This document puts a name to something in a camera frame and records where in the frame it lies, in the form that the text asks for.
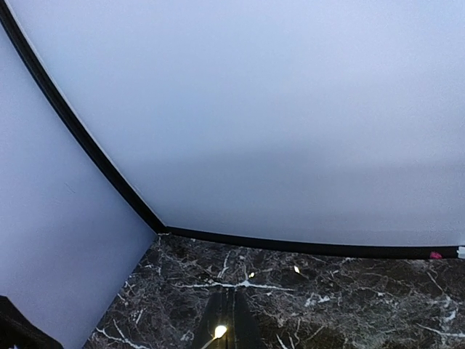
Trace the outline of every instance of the curved edge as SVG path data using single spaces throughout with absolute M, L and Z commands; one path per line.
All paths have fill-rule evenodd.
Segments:
M 156 233 L 172 233 L 188 238 L 197 238 L 222 244 L 247 246 L 259 249 L 273 249 L 285 252 L 298 252 L 306 254 L 319 254 L 337 257 L 362 257 L 362 258 L 389 258 L 389 259 L 429 259 L 432 252 L 439 253 L 442 258 L 457 257 L 457 246 L 439 247 L 387 247 L 387 246 L 348 246 L 332 244 L 314 244 L 295 241 L 268 240 L 262 238 L 247 238 L 242 236 L 230 236 L 220 233 L 207 233 L 198 230 L 166 227 L 153 213 L 150 207 L 137 195 L 121 173 L 115 168 L 110 159 L 100 149 L 92 136 L 79 121 L 73 109 L 60 94 L 58 88 L 48 76 L 40 60 L 28 43 L 24 33 L 8 7 L 5 0 L 0 0 L 0 22 L 7 32 L 10 41 L 29 73 L 38 84 L 42 93 L 54 108 L 62 122 L 74 136 L 86 154 L 110 181 L 113 187 L 121 194 L 132 209 L 149 225 Z
M 271 249 L 275 251 L 319 254 L 333 257 L 428 260 L 432 258 L 432 252 L 435 252 L 440 254 L 441 258 L 457 258 L 458 248 L 456 246 L 387 247 L 314 244 L 295 241 L 269 240 L 264 238 L 247 238 L 244 236 L 231 236 L 175 227 L 168 227 L 168 230 L 173 235 L 184 236 L 186 238 L 197 238 L 199 240 L 218 242 L 221 244 L 247 246 L 256 249 Z
M 69 104 L 58 91 L 48 76 L 40 60 L 28 43 L 24 33 L 8 7 L 5 0 L 0 0 L 0 22 L 29 73 L 45 95 L 50 105 L 60 117 L 79 145 L 94 162 L 113 187 L 121 194 L 132 209 L 155 231 L 164 232 L 165 225 L 152 212 L 148 205 L 137 195 L 134 189 L 113 166 L 102 149 L 86 131 Z

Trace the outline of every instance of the reflected light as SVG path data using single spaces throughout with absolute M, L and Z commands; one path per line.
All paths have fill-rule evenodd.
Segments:
M 215 329 L 215 340 L 217 340 L 218 338 L 221 338 L 225 335 L 227 331 L 227 327 L 224 326 L 224 325 L 219 325 L 216 327 Z

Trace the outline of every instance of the black molding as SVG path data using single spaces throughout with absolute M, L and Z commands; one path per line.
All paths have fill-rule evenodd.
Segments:
M 110 181 L 113 187 L 123 196 L 132 209 L 155 231 L 164 232 L 165 225 L 155 216 L 152 210 L 136 194 L 127 181 L 121 176 L 119 171 L 113 166 L 105 156 L 96 142 L 92 139 L 77 116 L 66 103 L 63 96 L 49 78 L 44 67 L 40 63 L 36 54 L 29 45 L 23 32 L 17 25 L 6 2 L 0 0 L 0 22 L 7 32 L 7 35 L 25 66 L 31 73 L 37 85 L 54 108 L 61 121 L 65 124 L 79 145 L 84 149 L 89 158 Z
M 219 242 L 236 246 L 247 246 L 257 249 L 271 249 L 275 251 L 298 252 L 305 254 L 319 254 L 334 257 L 379 258 L 402 260 L 428 260 L 431 252 L 441 254 L 442 258 L 457 258 L 457 246 L 440 247 L 387 247 L 387 246 L 355 246 L 314 244 L 295 241 L 269 240 L 265 238 L 247 238 L 198 230 L 168 227 L 177 236 L 197 238 L 204 241 Z
M 173 233 L 178 236 L 198 238 L 223 244 L 248 246 L 260 249 L 274 249 L 286 252 L 301 252 L 339 257 L 392 258 L 392 259 L 428 259 L 431 252 L 438 252 L 443 258 L 457 257 L 457 246 L 442 247 L 380 247 L 380 246 L 345 246 L 330 244 L 311 244 L 292 241 L 276 241 L 261 238 L 246 238 L 197 230 L 166 227 L 152 210 L 137 195 L 119 171 L 111 164 L 96 142 L 85 130 L 73 110 L 59 93 L 44 67 L 35 55 L 23 32 L 17 25 L 5 0 L 0 0 L 0 22 L 15 46 L 32 77 L 38 84 L 50 105 L 62 122 L 69 129 L 79 145 L 90 159 L 110 181 L 113 187 L 128 202 L 132 209 L 156 232 Z

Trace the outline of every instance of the marble floor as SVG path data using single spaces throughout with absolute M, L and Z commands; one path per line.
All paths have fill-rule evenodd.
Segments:
M 86 349 L 189 348 L 213 291 L 245 295 L 267 348 L 464 349 L 464 260 L 363 260 L 162 235 Z

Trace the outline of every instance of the pink object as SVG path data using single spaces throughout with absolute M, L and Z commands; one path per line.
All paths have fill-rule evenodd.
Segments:
M 429 258 L 433 259 L 433 260 L 440 260 L 442 259 L 442 255 L 438 252 L 431 252 L 429 254 Z

